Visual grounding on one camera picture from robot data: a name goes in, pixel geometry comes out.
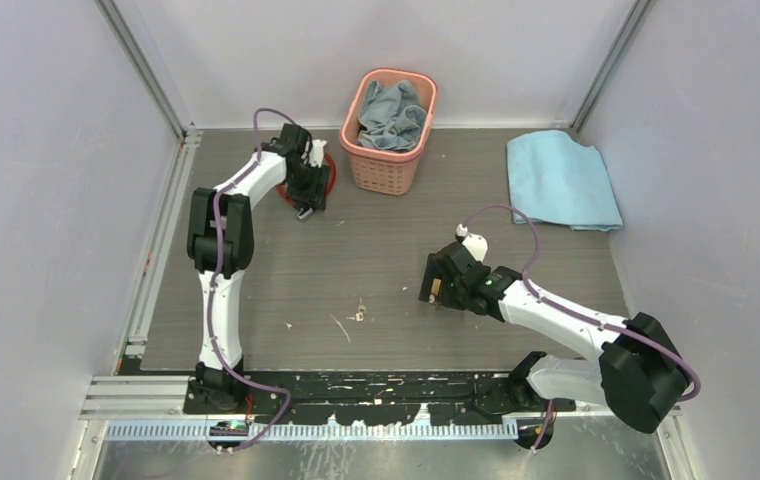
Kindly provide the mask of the red cable lock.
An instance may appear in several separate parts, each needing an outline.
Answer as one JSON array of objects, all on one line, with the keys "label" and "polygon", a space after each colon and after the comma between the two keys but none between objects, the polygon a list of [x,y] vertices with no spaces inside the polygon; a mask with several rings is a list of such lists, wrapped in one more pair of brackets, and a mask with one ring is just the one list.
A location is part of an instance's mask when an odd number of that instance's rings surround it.
[{"label": "red cable lock", "polygon": [[309,159],[293,158],[287,163],[286,180],[276,186],[276,191],[297,211],[297,218],[305,221],[326,209],[336,176],[336,164],[328,153],[322,156],[319,165]]}]

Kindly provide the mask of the silver padlock key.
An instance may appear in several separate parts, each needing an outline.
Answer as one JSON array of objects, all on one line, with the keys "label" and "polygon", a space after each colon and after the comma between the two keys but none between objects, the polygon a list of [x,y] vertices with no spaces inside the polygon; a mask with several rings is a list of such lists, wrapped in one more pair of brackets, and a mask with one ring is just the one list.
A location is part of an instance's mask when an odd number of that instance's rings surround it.
[{"label": "silver padlock key", "polygon": [[358,299],[356,310],[351,315],[346,316],[346,319],[355,322],[363,322],[366,319],[366,313],[367,306],[365,305],[363,298],[360,297]]}]

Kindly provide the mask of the brass padlock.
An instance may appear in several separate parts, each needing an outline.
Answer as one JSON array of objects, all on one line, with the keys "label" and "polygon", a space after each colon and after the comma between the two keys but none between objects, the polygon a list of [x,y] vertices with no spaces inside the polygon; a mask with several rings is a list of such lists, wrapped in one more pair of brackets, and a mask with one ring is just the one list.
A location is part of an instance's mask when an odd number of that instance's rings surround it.
[{"label": "brass padlock", "polygon": [[440,277],[426,277],[421,287],[420,299],[430,304],[435,303],[440,289],[441,289]]}]

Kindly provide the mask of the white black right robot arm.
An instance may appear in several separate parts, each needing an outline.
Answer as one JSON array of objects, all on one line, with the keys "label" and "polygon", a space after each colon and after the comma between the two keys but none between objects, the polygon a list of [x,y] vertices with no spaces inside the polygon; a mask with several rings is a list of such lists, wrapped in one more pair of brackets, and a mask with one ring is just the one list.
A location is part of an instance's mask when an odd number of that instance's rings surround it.
[{"label": "white black right robot arm", "polygon": [[607,407],[638,432],[653,433],[697,386],[655,317],[591,310],[520,272],[485,265],[457,241],[428,255],[418,298],[527,328],[577,353],[568,360],[531,352],[517,365],[511,396],[523,410],[547,400],[579,400]]}]

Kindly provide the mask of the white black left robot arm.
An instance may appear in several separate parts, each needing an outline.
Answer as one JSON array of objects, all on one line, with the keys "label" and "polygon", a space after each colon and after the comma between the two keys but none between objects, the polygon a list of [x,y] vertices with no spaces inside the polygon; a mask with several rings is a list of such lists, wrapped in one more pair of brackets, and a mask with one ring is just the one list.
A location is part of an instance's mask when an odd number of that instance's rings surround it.
[{"label": "white black left robot arm", "polygon": [[203,340],[188,380],[186,413],[238,412],[253,388],[243,375],[240,302],[255,253],[254,208],[270,191],[281,190],[306,218],[325,210],[334,177],[325,141],[286,123],[229,179],[193,192],[186,251],[201,285]]}]

